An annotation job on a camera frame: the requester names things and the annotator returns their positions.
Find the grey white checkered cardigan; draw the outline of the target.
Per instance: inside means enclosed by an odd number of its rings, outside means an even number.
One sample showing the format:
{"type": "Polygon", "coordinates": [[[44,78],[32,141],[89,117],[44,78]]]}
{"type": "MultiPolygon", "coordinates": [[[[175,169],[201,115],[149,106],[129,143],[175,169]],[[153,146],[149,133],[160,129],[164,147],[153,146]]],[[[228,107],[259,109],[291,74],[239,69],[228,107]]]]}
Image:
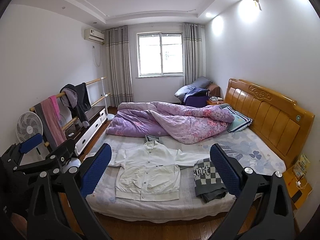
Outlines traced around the grey white checkered cardigan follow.
{"type": "Polygon", "coordinates": [[[196,197],[205,203],[226,196],[226,189],[219,173],[209,158],[198,160],[193,166],[196,197]]]}

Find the white standing fan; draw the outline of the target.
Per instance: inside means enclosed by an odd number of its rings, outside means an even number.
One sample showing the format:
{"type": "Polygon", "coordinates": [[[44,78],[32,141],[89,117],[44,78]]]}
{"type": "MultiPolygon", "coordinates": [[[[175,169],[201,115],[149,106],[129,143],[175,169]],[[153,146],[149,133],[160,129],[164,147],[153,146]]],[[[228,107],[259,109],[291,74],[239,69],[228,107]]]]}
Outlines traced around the white standing fan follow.
{"type": "Polygon", "coordinates": [[[31,111],[23,113],[16,124],[18,140],[25,142],[37,134],[43,135],[43,124],[40,117],[31,111]]]}

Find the white fuzzy bed blanket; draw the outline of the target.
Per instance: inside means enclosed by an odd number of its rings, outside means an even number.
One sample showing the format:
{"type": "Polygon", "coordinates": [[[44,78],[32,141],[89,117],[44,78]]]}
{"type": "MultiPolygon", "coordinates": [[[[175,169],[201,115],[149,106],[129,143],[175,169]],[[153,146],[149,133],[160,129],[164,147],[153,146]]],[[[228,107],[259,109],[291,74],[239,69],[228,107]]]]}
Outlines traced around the white fuzzy bed blanket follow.
{"type": "Polygon", "coordinates": [[[251,131],[226,133],[192,145],[163,137],[161,146],[142,138],[103,135],[93,151],[104,143],[112,148],[112,160],[87,196],[91,208],[122,220],[154,223],[200,219],[230,209],[234,203],[230,194],[205,203],[195,193],[193,166],[209,156],[213,144],[256,171],[263,169],[266,152],[251,131]]]}

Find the near wooden bedside table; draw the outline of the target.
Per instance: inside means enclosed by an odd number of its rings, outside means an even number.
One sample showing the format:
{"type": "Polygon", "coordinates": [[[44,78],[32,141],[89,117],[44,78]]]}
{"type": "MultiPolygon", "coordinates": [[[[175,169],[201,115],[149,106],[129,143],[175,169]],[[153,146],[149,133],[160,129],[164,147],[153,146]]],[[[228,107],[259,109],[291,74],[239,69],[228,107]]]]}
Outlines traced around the near wooden bedside table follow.
{"type": "Polygon", "coordinates": [[[291,199],[294,210],[302,207],[312,191],[312,187],[306,178],[306,172],[310,161],[303,153],[296,163],[283,173],[283,178],[291,199]]]}

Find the pink striped towel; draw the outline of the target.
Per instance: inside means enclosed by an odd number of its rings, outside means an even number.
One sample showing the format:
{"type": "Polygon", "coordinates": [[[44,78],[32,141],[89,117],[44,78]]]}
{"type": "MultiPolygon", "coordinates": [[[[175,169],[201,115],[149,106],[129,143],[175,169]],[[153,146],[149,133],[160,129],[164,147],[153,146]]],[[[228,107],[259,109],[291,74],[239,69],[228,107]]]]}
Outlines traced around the pink striped towel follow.
{"type": "Polygon", "coordinates": [[[64,141],[65,133],[60,126],[60,109],[56,95],[48,97],[46,100],[34,106],[34,112],[40,117],[43,124],[43,134],[49,147],[55,150],[64,141]]]}

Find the white tv cabinet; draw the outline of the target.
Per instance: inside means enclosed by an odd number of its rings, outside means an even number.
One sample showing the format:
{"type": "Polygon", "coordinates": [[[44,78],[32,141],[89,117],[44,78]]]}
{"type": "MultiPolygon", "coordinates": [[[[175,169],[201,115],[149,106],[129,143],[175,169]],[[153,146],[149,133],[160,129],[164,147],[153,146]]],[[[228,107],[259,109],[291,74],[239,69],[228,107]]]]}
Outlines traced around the white tv cabinet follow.
{"type": "Polygon", "coordinates": [[[66,137],[75,142],[75,154],[79,156],[97,133],[103,123],[107,120],[107,114],[104,106],[94,106],[86,112],[89,126],[84,128],[82,124],[72,124],[65,131],[66,137]]]}

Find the black grey hanging jacket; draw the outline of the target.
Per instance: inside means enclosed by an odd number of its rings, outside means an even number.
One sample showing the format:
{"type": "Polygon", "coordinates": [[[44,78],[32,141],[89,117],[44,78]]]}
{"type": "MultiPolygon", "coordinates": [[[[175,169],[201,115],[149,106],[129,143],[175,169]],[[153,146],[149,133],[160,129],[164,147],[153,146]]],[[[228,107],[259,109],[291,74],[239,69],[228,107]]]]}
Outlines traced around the black grey hanging jacket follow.
{"type": "Polygon", "coordinates": [[[84,128],[89,127],[86,112],[91,109],[87,86],[83,82],[79,85],[67,84],[61,90],[65,95],[60,97],[62,104],[71,111],[72,118],[77,117],[84,128]]]}

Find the floral bed sheet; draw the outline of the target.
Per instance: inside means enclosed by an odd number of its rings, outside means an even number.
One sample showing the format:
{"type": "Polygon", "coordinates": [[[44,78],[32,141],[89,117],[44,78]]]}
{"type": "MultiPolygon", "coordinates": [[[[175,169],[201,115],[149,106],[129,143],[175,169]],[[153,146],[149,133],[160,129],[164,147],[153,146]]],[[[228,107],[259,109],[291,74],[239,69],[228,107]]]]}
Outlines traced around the floral bed sheet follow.
{"type": "Polygon", "coordinates": [[[283,174],[286,171],[284,161],[278,157],[249,128],[240,132],[224,133],[202,141],[202,146],[209,151],[213,144],[219,144],[224,152],[235,158],[242,167],[251,167],[257,174],[283,174]]]}

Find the wooden bed headboard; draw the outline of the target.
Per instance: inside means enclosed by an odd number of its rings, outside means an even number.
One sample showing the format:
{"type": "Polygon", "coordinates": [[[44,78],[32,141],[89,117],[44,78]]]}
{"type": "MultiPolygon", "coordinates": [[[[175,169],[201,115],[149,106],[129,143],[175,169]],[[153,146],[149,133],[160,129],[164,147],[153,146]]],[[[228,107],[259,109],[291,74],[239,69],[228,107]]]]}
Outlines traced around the wooden bed headboard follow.
{"type": "Polygon", "coordinates": [[[242,79],[229,79],[225,103],[252,119],[249,128],[291,167],[301,154],[315,115],[295,100],[242,79]]]}

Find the blue striped pillow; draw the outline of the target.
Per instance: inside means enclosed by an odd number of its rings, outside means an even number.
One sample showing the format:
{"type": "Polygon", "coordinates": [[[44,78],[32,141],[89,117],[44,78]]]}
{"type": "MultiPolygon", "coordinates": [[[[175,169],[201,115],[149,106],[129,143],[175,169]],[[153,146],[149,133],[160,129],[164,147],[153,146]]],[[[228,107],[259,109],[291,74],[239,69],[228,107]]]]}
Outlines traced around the blue striped pillow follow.
{"type": "Polygon", "coordinates": [[[242,131],[243,129],[247,128],[253,121],[251,118],[232,109],[231,106],[225,107],[224,110],[227,110],[234,117],[234,121],[229,125],[227,129],[229,133],[242,131]]]}

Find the white jacket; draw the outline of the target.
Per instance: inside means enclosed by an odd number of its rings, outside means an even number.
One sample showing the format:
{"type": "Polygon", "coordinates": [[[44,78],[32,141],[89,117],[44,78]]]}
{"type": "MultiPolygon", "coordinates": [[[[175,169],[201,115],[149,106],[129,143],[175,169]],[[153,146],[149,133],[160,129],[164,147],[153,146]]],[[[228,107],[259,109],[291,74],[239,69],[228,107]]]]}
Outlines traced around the white jacket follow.
{"type": "Polygon", "coordinates": [[[145,202],[177,200],[181,167],[192,167],[208,153],[188,153],[170,149],[158,142],[119,150],[112,154],[109,166],[119,167],[116,197],[145,202]]]}

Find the purple floral duvet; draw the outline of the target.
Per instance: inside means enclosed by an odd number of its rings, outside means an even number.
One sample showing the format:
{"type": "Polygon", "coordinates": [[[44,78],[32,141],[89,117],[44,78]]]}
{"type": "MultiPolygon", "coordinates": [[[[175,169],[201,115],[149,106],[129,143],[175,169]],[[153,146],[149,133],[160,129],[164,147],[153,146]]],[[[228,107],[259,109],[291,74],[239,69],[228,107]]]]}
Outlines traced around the purple floral duvet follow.
{"type": "Polygon", "coordinates": [[[218,105],[196,108],[159,101],[124,102],[106,133],[135,138],[169,135],[182,144],[195,144],[223,133],[233,121],[234,116],[218,105]]]}

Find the grey garment under duvet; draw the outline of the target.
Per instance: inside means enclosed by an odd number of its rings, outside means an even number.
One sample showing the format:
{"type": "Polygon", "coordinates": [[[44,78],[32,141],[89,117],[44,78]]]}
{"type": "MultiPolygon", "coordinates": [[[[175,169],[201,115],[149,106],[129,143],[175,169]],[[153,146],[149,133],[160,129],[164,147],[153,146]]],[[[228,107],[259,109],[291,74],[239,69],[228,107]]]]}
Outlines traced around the grey garment under duvet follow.
{"type": "Polygon", "coordinates": [[[155,142],[158,142],[160,144],[163,144],[163,141],[161,139],[161,137],[157,137],[157,136],[154,136],[154,135],[145,135],[145,142],[152,142],[152,141],[155,141],[155,142]]]}

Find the left grey curtain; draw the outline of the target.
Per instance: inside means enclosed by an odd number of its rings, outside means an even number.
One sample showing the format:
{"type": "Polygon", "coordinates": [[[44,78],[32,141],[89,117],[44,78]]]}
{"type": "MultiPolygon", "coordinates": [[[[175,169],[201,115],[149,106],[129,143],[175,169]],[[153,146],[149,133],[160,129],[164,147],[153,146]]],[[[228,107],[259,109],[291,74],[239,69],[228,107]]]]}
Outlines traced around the left grey curtain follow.
{"type": "Polygon", "coordinates": [[[111,28],[105,34],[110,104],[118,107],[133,101],[128,27],[111,28]]]}

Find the grey curtain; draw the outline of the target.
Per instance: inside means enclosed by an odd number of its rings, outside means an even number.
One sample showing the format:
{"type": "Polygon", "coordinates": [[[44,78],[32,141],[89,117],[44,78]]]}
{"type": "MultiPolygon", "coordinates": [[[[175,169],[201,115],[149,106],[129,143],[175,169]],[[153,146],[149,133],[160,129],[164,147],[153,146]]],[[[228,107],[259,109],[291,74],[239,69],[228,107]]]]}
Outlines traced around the grey curtain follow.
{"type": "Polygon", "coordinates": [[[133,101],[128,27],[111,28],[105,34],[110,104],[118,107],[133,101]]]}
{"type": "Polygon", "coordinates": [[[184,83],[189,85],[204,72],[203,34],[199,24],[183,23],[184,83]]]}

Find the wooden nightstand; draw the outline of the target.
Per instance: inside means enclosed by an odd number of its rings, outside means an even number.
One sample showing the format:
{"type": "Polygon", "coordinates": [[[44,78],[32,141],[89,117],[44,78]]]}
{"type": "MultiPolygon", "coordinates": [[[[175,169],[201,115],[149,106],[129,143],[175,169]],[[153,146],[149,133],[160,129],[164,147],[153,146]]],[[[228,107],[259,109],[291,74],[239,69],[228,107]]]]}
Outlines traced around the wooden nightstand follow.
{"type": "Polygon", "coordinates": [[[211,96],[207,100],[208,105],[221,105],[223,103],[224,103],[223,99],[217,96],[211,96]]]}

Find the chair with purple bedding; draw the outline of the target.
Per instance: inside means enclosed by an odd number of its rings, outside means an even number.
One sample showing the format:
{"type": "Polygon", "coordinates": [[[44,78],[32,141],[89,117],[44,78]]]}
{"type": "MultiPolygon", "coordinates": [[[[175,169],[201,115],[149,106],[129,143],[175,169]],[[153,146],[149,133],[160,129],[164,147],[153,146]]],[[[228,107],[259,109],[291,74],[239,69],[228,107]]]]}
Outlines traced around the chair with purple bedding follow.
{"type": "Polygon", "coordinates": [[[193,83],[181,87],[176,93],[182,105],[202,108],[208,100],[222,101],[221,89],[208,78],[201,76],[193,83]]]}

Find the window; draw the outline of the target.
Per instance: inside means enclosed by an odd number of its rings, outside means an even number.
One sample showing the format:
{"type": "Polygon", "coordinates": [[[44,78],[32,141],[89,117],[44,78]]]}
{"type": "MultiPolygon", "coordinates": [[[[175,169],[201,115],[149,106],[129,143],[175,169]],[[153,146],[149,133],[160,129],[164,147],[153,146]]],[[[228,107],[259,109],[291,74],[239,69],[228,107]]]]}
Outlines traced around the window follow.
{"type": "Polygon", "coordinates": [[[182,76],[182,34],[139,33],[137,57],[139,77],[182,76]]]}

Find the right grey curtain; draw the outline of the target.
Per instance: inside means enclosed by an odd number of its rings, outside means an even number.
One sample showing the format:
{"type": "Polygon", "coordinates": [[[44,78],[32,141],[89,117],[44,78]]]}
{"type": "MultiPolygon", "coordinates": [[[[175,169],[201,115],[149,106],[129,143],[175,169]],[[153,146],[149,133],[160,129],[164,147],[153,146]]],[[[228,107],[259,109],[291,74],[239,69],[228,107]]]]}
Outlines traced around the right grey curtain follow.
{"type": "Polygon", "coordinates": [[[183,23],[184,83],[189,85],[204,72],[203,34],[199,24],[183,23]]]}

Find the white wall air conditioner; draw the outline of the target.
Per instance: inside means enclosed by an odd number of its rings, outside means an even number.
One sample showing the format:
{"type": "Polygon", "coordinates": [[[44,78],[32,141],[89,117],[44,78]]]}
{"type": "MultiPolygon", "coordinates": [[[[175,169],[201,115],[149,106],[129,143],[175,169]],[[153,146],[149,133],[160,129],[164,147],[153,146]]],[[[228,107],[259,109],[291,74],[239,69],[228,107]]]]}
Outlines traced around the white wall air conditioner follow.
{"type": "Polygon", "coordinates": [[[104,34],[96,31],[94,29],[85,29],[84,30],[84,39],[88,41],[98,42],[100,44],[104,43],[105,37],[104,34]]]}

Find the wall ornament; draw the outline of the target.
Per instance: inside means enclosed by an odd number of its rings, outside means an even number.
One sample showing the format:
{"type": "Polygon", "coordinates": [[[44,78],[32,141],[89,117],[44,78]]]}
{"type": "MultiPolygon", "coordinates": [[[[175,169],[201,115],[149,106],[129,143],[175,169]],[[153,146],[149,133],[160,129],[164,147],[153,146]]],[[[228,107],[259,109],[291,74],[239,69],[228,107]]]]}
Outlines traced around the wall ornament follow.
{"type": "Polygon", "coordinates": [[[260,5],[260,1],[259,0],[253,0],[253,3],[255,5],[256,8],[258,8],[260,11],[262,11],[261,5],[260,5]]]}

